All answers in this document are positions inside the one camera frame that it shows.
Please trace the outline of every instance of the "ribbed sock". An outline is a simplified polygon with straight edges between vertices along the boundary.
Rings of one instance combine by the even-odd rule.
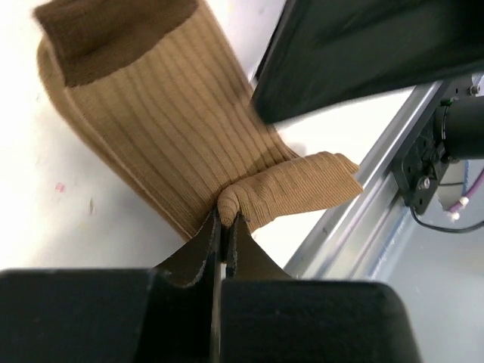
[[[349,172],[355,164],[343,155],[318,153],[273,166],[227,187],[217,207],[230,226],[238,212],[250,232],[279,216],[338,206],[361,193]]]
[[[186,240],[226,187],[296,159],[257,118],[248,81],[204,2],[54,0],[35,16],[45,31],[39,74],[58,112]],[[296,166],[290,178],[300,180],[301,162],[284,164]],[[334,200],[354,197],[357,166],[341,156],[324,165],[325,175],[351,184]],[[333,193],[305,182],[300,193]]]

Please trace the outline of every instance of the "black panel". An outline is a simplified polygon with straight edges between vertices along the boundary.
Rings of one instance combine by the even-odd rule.
[[[484,70],[481,0],[288,2],[253,103],[276,123],[342,101]]]

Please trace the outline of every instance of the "ribbed fabric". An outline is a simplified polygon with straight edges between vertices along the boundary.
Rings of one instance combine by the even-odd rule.
[[[318,153],[273,166],[227,187],[219,196],[222,224],[230,226],[238,212],[250,232],[279,216],[332,208],[361,193],[350,178],[355,164],[343,155]]]
[[[54,0],[35,15],[46,35],[39,74],[52,103],[186,240],[226,187],[296,158],[257,118],[247,79],[204,2]],[[354,164],[342,168],[335,175],[352,186],[340,191],[344,201],[358,183]],[[313,187],[299,190],[321,193]]]

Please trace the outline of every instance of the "cable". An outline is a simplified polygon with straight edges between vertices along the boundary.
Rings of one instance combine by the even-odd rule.
[[[425,222],[422,222],[417,217],[417,213],[415,212],[415,208],[410,208],[411,216],[415,220],[415,222],[422,227],[432,229],[434,231],[443,232],[443,233],[452,233],[452,234],[464,234],[477,231],[478,229],[484,227],[484,221],[476,223],[475,225],[470,225],[469,227],[465,228],[446,228],[446,227],[439,227],[438,225],[428,225]]]
[[[445,183],[445,184],[439,184],[439,187],[457,187],[459,185],[464,185],[463,182],[460,183]]]
[[[482,168],[481,173],[477,176],[476,181],[472,184],[468,191],[465,191],[462,198],[450,208],[447,209],[450,213],[458,212],[460,209],[464,208],[473,195],[477,192],[480,186],[484,184],[484,168]]]

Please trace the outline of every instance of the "red mark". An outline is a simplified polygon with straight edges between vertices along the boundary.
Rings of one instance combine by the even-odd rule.
[[[66,186],[62,183],[57,183],[55,185],[55,190],[58,191],[59,193],[63,193],[66,191]]]

